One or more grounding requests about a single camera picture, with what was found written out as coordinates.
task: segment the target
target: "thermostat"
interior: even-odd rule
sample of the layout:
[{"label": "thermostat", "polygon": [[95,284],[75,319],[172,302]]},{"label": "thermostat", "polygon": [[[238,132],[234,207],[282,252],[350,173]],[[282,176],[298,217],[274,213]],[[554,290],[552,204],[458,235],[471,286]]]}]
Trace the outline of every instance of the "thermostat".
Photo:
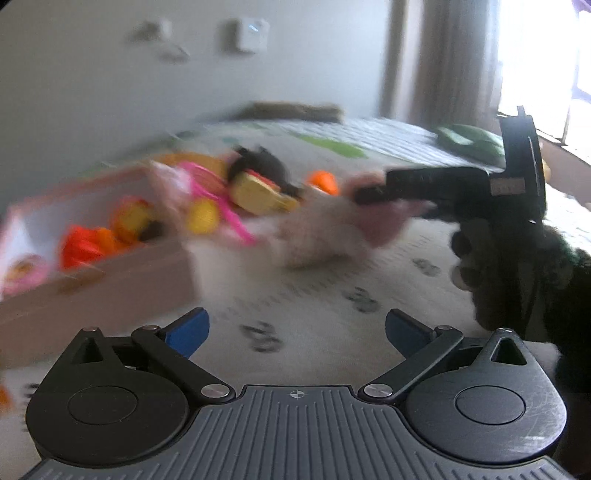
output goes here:
[{"label": "thermostat", "polygon": [[238,20],[236,48],[247,53],[267,50],[269,23],[262,18],[243,17]]}]

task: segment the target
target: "green pillow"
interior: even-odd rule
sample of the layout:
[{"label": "green pillow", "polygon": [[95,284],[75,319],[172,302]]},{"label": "green pillow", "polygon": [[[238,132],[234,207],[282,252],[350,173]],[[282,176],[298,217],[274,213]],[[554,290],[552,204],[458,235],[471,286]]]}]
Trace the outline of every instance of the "green pillow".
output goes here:
[{"label": "green pillow", "polygon": [[441,147],[492,167],[505,168],[505,149],[499,135],[482,128],[458,124],[438,127],[435,132]]}]

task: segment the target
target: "pink box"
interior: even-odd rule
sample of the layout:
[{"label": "pink box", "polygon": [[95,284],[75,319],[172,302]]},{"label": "pink box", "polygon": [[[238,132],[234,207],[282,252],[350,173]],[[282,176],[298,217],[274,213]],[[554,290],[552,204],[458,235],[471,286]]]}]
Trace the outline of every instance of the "pink box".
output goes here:
[{"label": "pink box", "polygon": [[[162,201],[161,180],[146,166],[116,170],[66,185],[12,206],[0,232],[0,291],[9,267],[27,254],[50,261],[42,285],[0,297],[0,365],[16,367],[59,354],[83,327],[117,335],[172,309],[195,305],[199,291],[193,256]],[[122,197],[151,202],[164,222],[162,238],[100,260],[92,267],[58,271],[68,227],[109,226]]]}]

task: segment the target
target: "yellow ball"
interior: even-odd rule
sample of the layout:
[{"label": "yellow ball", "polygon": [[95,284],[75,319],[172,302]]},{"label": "yellow ball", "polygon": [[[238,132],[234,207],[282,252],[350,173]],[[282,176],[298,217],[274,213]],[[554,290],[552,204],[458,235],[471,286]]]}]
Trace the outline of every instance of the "yellow ball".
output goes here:
[{"label": "yellow ball", "polygon": [[187,213],[187,228],[195,235],[214,233],[220,224],[220,212],[215,200],[195,200]]}]

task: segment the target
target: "window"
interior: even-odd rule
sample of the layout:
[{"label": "window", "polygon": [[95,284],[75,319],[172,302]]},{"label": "window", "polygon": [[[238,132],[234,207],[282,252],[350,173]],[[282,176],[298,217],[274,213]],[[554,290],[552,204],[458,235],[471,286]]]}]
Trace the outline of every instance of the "window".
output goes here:
[{"label": "window", "polygon": [[500,113],[517,106],[538,130],[591,161],[591,13],[572,0],[502,0]]}]

